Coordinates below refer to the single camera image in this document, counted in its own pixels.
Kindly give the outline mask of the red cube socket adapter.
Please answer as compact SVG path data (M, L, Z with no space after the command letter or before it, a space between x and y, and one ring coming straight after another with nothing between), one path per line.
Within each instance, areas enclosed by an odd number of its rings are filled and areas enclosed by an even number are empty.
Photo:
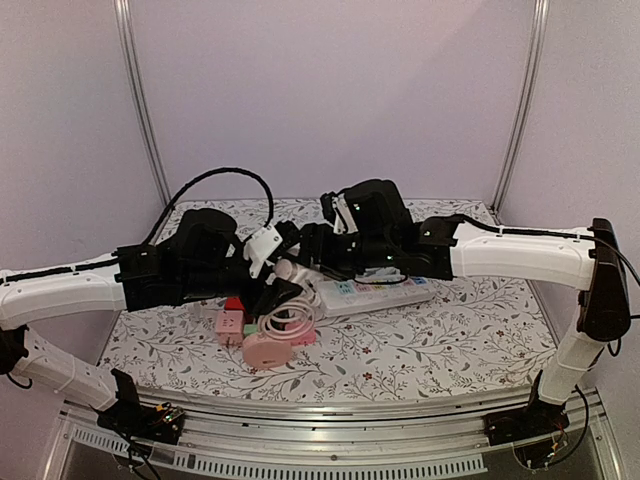
M245 312L245 306L239 297L227 297L224 302L224 310Z

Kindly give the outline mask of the green beige socket adapter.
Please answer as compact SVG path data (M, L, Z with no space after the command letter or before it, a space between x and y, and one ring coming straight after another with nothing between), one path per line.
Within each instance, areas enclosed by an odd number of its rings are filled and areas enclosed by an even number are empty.
M259 333L259 327L257 324L251 323L251 324L245 324L243 327L243 336L244 337L249 337L251 335L254 335L256 333Z

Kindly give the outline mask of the pink plug adapter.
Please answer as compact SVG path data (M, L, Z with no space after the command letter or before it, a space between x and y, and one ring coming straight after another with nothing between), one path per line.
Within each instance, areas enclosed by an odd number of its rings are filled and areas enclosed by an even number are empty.
M313 345L317 339L316 330L314 328L302 328L299 325L288 324L285 332L289 336L288 342L292 346Z

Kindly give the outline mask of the light pink cube socket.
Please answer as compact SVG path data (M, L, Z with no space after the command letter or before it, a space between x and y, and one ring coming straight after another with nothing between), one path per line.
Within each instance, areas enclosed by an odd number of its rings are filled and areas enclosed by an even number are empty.
M245 314L241 310L221 310L215 321L217 341L224 347L240 345L244 340Z

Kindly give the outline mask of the white colourful power strip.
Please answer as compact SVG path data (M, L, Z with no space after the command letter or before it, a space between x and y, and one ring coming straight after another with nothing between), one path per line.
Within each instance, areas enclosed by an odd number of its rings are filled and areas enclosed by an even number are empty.
M364 283L325 280L315 285L325 317L337 317L430 301L435 290L423 277L382 277Z

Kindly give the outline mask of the white plug block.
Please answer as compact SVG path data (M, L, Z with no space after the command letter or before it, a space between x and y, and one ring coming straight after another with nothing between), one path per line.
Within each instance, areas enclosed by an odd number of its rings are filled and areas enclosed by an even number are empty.
M278 278L301 286L315 285L325 279L322 273L287 259L276 262L274 274Z

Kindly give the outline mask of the pink round cable reel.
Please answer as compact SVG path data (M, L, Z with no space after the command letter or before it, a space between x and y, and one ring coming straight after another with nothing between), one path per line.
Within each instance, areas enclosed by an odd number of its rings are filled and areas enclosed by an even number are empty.
M283 366L293 357L293 348L289 342L276 340L262 333L247 336L241 350L243 361L256 370Z

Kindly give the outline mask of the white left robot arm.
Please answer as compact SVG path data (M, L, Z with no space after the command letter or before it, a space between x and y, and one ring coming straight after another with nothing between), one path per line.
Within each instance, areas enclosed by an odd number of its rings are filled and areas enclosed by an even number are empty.
M240 299L261 316L298 297L302 288L275 278L268 261L283 235L269 214L264 226L242 240L228 214L200 208L184 212L175 232L161 242L141 243L75 265L1 274L1 372L50 386L87 404L128 434L148 426L132 378L105 372L50 345L30 325L66 315L134 312L182 306L212 298Z

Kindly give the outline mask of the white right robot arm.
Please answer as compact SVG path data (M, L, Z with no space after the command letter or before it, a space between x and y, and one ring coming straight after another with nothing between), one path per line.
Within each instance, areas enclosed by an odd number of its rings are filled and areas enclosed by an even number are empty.
M627 277L632 268L619 251L611 223L540 230L493 226L465 214L413 220L396 185L367 180L322 196L322 224L304 226L300 254L336 279L369 268L394 267L406 276L437 280L505 277L572 287L578 318L538 376L517 427L537 436L552 424L575 384L607 343L630 329Z

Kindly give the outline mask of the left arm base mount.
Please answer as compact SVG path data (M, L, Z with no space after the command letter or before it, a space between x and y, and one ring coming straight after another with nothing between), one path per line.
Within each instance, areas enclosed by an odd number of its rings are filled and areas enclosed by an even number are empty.
M112 369L111 374L116 381L116 402L106 410L97 411L97 425L126 438L177 445L186 419L185 410L170 402L143 405L129 374L118 369Z

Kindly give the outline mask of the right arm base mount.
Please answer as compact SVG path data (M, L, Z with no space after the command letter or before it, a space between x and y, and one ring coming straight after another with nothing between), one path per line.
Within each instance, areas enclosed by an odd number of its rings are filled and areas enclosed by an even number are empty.
M539 372L524 407L498 411L483 417L484 435L491 446L551 434L569 426L565 404L549 404L540 399Z

